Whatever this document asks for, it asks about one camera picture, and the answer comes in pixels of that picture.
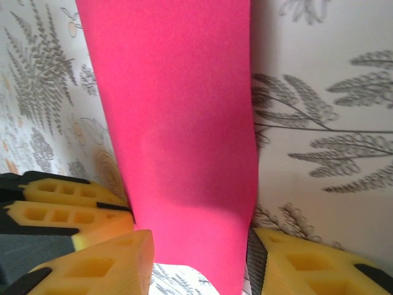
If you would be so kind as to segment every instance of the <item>pink foam sheet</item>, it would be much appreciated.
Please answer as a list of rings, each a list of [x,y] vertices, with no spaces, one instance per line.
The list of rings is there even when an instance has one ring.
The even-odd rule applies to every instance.
[[[245,0],[77,0],[120,172],[156,262],[240,295],[257,197]]]

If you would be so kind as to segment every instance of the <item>fern pattern wallpaper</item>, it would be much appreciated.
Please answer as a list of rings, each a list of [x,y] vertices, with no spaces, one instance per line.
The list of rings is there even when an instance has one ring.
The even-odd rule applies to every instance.
[[[252,0],[251,29],[253,225],[391,275],[392,13],[390,0]],[[0,25],[0,172],[93,179],[124,198],[74,0],[0,0]],[[158,264],[150,293],[218,294],[196,270]]]

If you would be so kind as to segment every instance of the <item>wallpaper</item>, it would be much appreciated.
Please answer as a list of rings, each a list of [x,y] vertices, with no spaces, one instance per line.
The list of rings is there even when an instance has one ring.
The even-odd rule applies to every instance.
[[[251,29],[253,224],[390,274],[392,11],[390,0],[253,0]],[[0,25],[0,172],[88,178],[124,198],[74,1],[0,0]],[[157,264],[150,293],[217,291],[196,270]]]

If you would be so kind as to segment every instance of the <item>pink craft foam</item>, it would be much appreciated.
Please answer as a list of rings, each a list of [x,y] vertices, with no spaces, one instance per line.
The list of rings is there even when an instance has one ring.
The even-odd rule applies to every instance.
[[[244,0],[77,0],[106,119],[156,262],[240,295],[257,196]]]

